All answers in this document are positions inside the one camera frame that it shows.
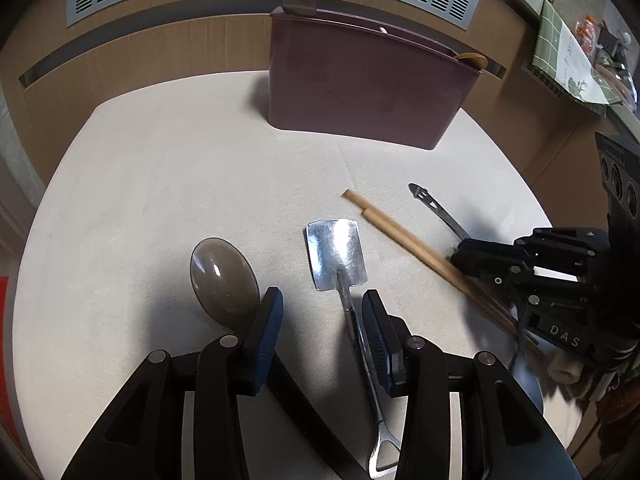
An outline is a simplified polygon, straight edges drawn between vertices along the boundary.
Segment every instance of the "white table surface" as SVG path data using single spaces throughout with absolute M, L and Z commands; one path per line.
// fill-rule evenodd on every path
M 14 374 L 31 448 L 59 479 L 129 375 L 154 349 L 197 351 L 220 336 L 191 289 L 189 259 L 206 237 L 233 243 L 260 290 L 279 286 L 278 352 L 327 424 L 364 464 L 372 425 L 337 292 L 318 292 L 303 229 L 358 221 L 369 283 L 390 314 L 444 351 L 512 347 L 465 298 L 359 216 L 360 192 L 441 253 L 457 239 L 407 189 L 427 187 L 473 237 L 512 243 L 550 225 L 487 134 L 462 110 L 431 152 L 308 132 L 264 119 L 267 73 L 198 76 L 130 92 L 96 108 L 47 188 L 20 266 Z M 404 401 L 383 396 L 400 436 Z M 334 479 L 267 388 L 239 401 L 253 479 Z M 452 400 L 452 478 L 460 474 Z M 580 411 L 559 391 L 545 418 L 567 445 Z

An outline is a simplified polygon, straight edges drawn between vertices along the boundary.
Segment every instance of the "wooden chopstick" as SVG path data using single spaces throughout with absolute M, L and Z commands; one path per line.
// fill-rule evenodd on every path
M 466 297 L 476 304 L 482 313 L 491 319 L 496 325 L 511 335 L 515 335 L 516 327 L 513 317 L 508 311 L 494 298 L 492 298 L 477 283 L 466 277 L 457 267 L 441 257 L 426 243 L 407 229 L 395 222 L 388 215 L 384 214 L 365 198 L 357 194 L 351 189 L 344 192 L 343 196 L 359 206 L 362 216 L 373 224 L 377 229 L 389 236 L 396 243 L 407 249 L 416 258 L 433 269 L 437 274 L 447 280 L 457 290 L 462 292 Z M 528 346 L 535 353 L 542 356 L 542 352 L 537 348 L 537 342 L 527 335 Z

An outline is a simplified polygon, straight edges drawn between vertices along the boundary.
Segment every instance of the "blue gripper pad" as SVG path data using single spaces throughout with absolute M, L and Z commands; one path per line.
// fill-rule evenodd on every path
M 258 341 L 258 345 L 255 349 L 253 387 L 256 392 L 260 390 L 264 381 L 267 380 L 267 375 L 269 375 L 271 359 L 273 358 L 273 353 L 276 349 L 276 342 L 278 341 L 278 334 L 280 333 L 280 326 L 282 325 L 284 304 L 282 292 L 279 288 L 274 286 L 268 288 L 262 301 L 270 301 L 271 306 L 268 314 L 266 315 L 266 320 L 264 321 L 264 328 L 262 329 L 260 341 Z
M 382 335 L 382 329 L 380 328 L 376 313 L 373 310 L 369 293 L 365 294 L 362 298 L 362 322 L 365 335 L 367 336 L 367 342 L 369 343 L 369 349 L 371 350 L 373 364 L 376 367 L 378 382 L 388 393 L 393 385 L 391 378 L 391 354 L 386 345 L 385 338 Z

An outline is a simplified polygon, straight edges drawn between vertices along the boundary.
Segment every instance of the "camera lens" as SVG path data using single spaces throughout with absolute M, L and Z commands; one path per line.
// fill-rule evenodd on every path
M 602 169 L 602 177 L 604 180 L 609 180 L 609 167 L 604 157 L 600 159 L 600 168 Z
M 622 181 L 620 180 L 620 172 L 618 167 L 614 164 L 611 168 L 611 184 L 613 185 L 613 192 L 616 194 L 618 200 L 622 198 Z
M 631 216 L 636 216 L 636 213 L 638 212 L 638 200 L 636 200 L 636 191 L 631 184 L 626 186 L 626 202 L 629 206 Z

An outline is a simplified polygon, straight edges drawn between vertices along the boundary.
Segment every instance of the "shovel blade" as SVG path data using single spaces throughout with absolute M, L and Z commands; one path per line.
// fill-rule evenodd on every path
M 312 222 L 306 226 L 306 248 L 317 290 L 337 289 L 336 275 L 339 270 L 342 271 L 341 277 L 346 286 L 367 283 L 367 270 L 355 220 L 341 218 Z

